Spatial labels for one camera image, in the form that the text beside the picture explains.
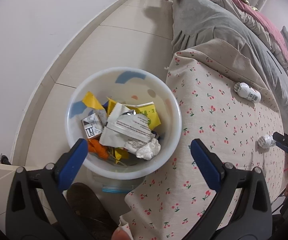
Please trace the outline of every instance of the baseboard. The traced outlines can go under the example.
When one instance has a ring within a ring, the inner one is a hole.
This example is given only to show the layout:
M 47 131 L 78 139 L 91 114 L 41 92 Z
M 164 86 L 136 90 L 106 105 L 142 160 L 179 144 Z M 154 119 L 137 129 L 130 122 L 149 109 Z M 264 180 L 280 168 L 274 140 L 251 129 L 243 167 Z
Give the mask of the baseboard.
M 31 137 L 33 135 L 39 114 L 42 111 L 44 103 L 55 82 L 66 67 L 69 60 L 87 39 L 87 37 L 103 22 L 103 20 L 105 20 L 113 11 L 115 11 L 126 1 L 127 0 L 116 1 L 110 7 L 98 14 L 89 23 L 87 23 L 76 34 L 76 36 L 67 43 L 63 51 L 44 73 L 44 76 L 40 80 L 39 85 L 35 88 L 26 105 L 26 108 L 24 109 L 24 114 L 16 133 L 12 152 L 9 156 L 9 160 L 13 165 L 25 166 L 29 144 L 31 142 Z

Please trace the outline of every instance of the blue gripper pad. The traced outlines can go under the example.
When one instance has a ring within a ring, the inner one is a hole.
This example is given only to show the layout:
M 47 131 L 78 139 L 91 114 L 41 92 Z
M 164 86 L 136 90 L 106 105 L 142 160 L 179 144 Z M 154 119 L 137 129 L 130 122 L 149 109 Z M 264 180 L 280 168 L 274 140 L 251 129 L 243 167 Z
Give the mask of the blue gripper pad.
M 219 192 L 221 189 L 221 174 L 209 158 L 211 154 L 213 153 L 209 152 L 201 140 L 194 139 L 191 142 L 191 155 L 200 169 L 208 187 Z
M 82 166 L 88 154 L 88 145 L 85 139 L 79 139 L 68 153 L 64 153 L 57 161 L 60 171 L 57 175 L 57 189 L 67 190 Z

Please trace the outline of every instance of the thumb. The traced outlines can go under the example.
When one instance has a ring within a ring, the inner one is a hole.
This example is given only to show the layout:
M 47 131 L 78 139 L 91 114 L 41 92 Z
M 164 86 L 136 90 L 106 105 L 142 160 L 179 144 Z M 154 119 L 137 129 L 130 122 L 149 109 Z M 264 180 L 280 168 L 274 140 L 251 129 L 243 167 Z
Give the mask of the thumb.
M 131 240 L 131 239 L 123 229 L 118 227 L 114 231 L 111 240 Z

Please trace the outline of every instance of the bottle cap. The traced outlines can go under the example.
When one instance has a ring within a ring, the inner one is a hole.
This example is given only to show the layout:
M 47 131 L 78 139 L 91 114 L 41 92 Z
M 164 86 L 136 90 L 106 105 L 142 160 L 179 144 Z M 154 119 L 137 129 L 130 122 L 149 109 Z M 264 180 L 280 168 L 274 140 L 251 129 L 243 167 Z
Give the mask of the bottle cap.
M 234 91 L 235 91 L 235 92 L 239 92 L 241 89 L 242 89 L 241 83 L 240 83 L 240 82 L 236 82 L 236 83 L 234 84 Z

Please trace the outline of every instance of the screw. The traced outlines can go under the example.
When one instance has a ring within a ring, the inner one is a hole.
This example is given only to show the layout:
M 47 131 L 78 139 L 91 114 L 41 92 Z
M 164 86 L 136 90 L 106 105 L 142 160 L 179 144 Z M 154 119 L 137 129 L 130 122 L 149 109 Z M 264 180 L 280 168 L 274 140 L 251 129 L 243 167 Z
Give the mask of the screw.
M 16 172 L 17 173 L 22 173 L 24 171 L 24 167 L 18 167 Z
M 46 166 L 45 166 L 45 169 L 47 170 L 52 170 L 53 168 L 55 167 L 55 164 L 54 163 L 47 163 Z
M 233 169 L 234 165 L 232 163 L 225 163 L 225 167 L 231 170 Z
M 262 172 L 261 168 L 259 168 L 259 167 L 255 167 L 255 168 L 254 168 L 254 171 L 255 171 L 256 173 L 259 173 L 259 174 Z

